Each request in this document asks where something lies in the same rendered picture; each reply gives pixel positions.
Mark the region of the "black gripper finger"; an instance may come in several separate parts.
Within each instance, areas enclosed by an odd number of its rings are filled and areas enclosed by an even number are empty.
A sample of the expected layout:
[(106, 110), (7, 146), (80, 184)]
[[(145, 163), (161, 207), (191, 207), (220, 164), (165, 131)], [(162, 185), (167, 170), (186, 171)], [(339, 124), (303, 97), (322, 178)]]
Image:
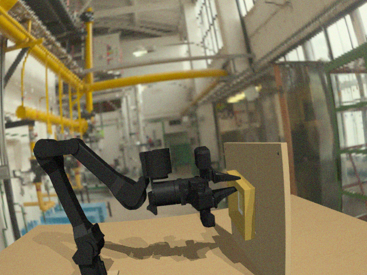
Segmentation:
[(236, 191), (238, 191), (234, 186), (233, 187), (226, 187), (226, 188), (218, 188), (218, 189), (214, 189), (212, 190), (212, 195), (214, 197), (215, 200), (215, 209), (217, 208), (218, 203), (226, 198), (227, 196), (235, 193)]
[(241, 177), (239, 176), (234, 176), (234, 175), (230, 175), (230, 174), (223, 174), (221, 172), (215, 171), (213, 169), (213, 167), (210, 165), (209, 166), (212, 170), (212, 176), (213, 176), (213, 183), (218, 183), (218, 182), (227, 182), (227, 181), (233, 181), (233, 180), (239, 180), (241, 179)]

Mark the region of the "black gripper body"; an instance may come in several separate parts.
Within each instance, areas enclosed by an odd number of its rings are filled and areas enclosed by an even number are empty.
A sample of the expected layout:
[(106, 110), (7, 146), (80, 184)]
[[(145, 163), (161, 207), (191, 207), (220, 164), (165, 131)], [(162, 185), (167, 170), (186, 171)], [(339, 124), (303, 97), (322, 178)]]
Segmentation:
[[(212, 170), (209, 167), (211, 165), (210, 150), (206, 146), (197, 147), (194, 150), (194, 157), (196, 166), (200, 169), (200, 176), (194, 176), (194, 178), (201, 177), (205, 180), (205, 185), (209, 187), (208, 181), (213, 180)], [(183, 206), (189, 200), (189, 190), (184, 189), (183, 184), (187, 183), (190, 179), (193, 178), (177, 178), (177, 180), (173, 180), (176, 204)], [(200, 211), (200, 220), (205, 227), (215, 226), (215, 216), (211, 213), (210, 209)]]

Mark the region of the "olive-yellow rectangular frame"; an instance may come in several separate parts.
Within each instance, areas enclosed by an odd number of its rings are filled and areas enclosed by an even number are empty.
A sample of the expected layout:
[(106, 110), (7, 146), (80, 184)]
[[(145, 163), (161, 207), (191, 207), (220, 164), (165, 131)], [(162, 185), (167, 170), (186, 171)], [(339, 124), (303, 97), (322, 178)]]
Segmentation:
[(239, 176), (241, 179), (227, 181), (227, 187), (235, 187), (238, 191), (228, 196), (228, 214), (245, 241), (255, 239), (255, 187), (236, 170), (227, 174)]

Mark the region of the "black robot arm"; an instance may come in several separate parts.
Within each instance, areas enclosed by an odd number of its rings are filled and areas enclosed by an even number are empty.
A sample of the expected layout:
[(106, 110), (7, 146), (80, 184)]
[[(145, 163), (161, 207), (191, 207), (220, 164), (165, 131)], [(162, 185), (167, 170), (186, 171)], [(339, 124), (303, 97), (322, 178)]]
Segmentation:
[[(69, 140), (39, 139), (34, 155), (43, 170), (49, 175), (56, 194), (73, 227), (73, 236), (78, 250), (72, 259), (79, 265), (81, 275), (107, 275), (104, 261), (101, 261), (101, 249), (104, 246), (104, 234), (97, 223), (94, 225), (85, 216), (64, 170), (63, 155), (73, 155), (90, 172), (100, 179), (112, 192), (122, 206), (136, 210), (147, 199), (147, 210), (157, 215), (157, 206), (176, 205), (175, 189), (172, 180), (153, 182), (168, 178), (172, 172), (169, 148), (140, 152), (143, 175), (138, 182), (114, 170), (99, 155), (91, 150), (81, 139)], [(150, 181), (149, 181), (150, 178)], [(152, 191), (146, 194), (151, 183)], [(189, 190), (189, 200), (197, 210), (213, 207), (212, 189), (205, 185), (201, 177), (188, 180), (183, 184)]]

